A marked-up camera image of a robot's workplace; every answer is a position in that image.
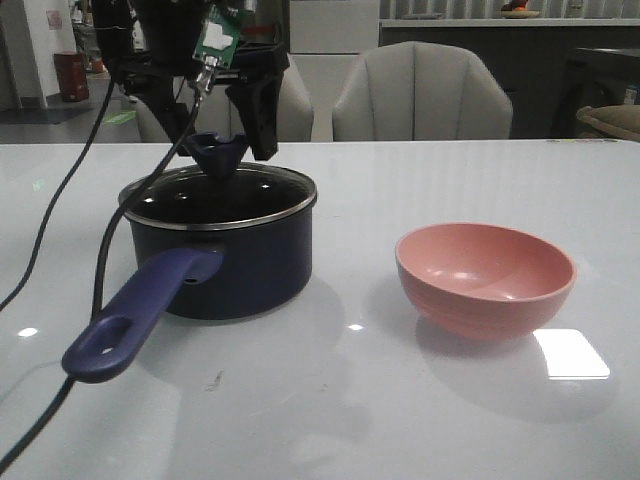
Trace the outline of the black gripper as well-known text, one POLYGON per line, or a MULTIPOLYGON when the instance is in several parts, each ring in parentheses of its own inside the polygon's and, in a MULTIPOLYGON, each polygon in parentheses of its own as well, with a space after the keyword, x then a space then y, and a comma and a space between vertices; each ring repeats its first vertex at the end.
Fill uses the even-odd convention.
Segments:
POLYGON ((251 42, 245 36, 255 1, 94 1, 93 26, 102 59, 124 92, 136 101, 141 139, 162 139, 187 150, 195 132, 194 101, 179 101, 175 77, 207 82, 217 74, 237 77, 226 95, 238 111, 255 160, 278 151, 277 111, 284 71, 281 42, 251 42), (192 58, 212 5, 240 11, 240 39, 231 66, 219 68, 192 58))

